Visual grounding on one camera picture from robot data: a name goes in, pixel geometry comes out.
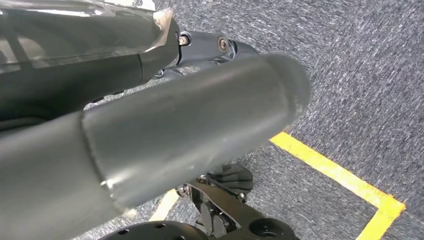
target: floor marking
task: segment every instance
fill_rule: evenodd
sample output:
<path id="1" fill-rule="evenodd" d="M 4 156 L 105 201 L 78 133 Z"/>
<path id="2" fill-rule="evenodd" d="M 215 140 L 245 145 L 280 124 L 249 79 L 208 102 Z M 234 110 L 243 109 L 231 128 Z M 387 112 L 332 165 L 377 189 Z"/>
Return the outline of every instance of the floor marking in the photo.
<path id="1" fill-rule="evenodd" d="M 148 220 L 149 222 L 153 221 L 163 221 L 167 218 L 168 213 L 177 202 L 180 196 L 177 194 L 175 189 L 169 190 L 165 196 L 160 200 L 159 206 L 157 206 L 156 211 L 153 213 L 151 218 Z"/>
<path id="2" fill-rule="evenodd" d="M 378 208 L 356 240 L 381 239 L 405 209 L 404 203 L 360 179 L 289 134 L 281 132 L 270 141 Z"/>

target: bolt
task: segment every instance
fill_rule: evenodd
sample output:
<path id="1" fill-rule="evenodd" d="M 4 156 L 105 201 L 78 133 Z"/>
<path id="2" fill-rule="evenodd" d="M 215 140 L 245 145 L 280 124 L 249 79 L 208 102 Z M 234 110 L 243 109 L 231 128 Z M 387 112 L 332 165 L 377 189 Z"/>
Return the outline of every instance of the bolt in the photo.
<path id="1" fill-rule="evenodd" d="M 182 198 L 186 197 L 189 195 L 189 186 L 187 186 L 187 184 L 182 185 L 176 190 L 176 193 Z"/>
<path id="2" fill-rule="evenodd" d="M 178 38 L 178 45 L 186 46 L 189 44 L 189 38 L 185 35 L 182 35 Z"/>
<path id="3" fill-rule="evenodd" d="M 237 196 L 237 198 L 242 202 L 242 203 L 246 203 L 246 200 L 247 200 L 247 196 L 246 196 L 246 194 L 244 194 L 244 193 L 239 193 L 238 194 L 238 196 Z"/>
<path id="4" fill-rule="evenodd" d="M 228 51 L 228 40 L 223 36 L 218 38 L 218 49 L 223 53 Z"/>

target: screw head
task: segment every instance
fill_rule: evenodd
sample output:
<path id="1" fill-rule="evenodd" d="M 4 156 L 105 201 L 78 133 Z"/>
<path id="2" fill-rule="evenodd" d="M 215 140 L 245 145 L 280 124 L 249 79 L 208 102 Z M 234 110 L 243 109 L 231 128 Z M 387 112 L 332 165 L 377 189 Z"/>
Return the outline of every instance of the screw head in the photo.
<path id="1" fill-rule="evenodd" d="M 178 45 L 180 46 L 186 46 L 189 44 L 189 38 L 187 36 L 180 36 L 178 37 Z"/>
<path id="2" fill-rule="evenodd" d="M 221 36 L 218 38 L 218 49 L 223 52 L 226 53 L 228 51 L 228 47 L 229 47 L 229 43 L 228 40 Z"/>

